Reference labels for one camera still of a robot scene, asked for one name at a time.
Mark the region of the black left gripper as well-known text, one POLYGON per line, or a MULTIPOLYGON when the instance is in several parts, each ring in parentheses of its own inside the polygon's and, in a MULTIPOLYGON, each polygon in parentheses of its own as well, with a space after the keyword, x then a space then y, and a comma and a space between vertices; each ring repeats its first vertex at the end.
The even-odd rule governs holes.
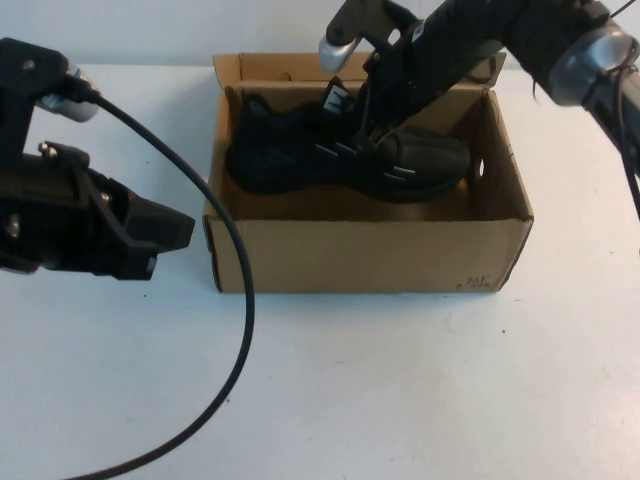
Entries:
POLYGON ((148 281, 159 249, 189 246, 192 217, 91 169, 89 155, 78 148, 42 142, 38 150, 1 163, 3 270, 148 281), (118 237, 123 227, 134 240, 118 237))

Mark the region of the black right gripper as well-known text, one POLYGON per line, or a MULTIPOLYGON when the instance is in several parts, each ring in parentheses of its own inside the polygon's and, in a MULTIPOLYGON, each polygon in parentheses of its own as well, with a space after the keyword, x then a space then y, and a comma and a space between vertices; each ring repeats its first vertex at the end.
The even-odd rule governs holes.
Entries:
POLYGON ((401 38, 391 46, 378 44, 365 63, 352 144, 400 151, 406 127, 397 125, 502 48, 506 3, 445 1, 424 20, 392 1, 382 8, 401 38))

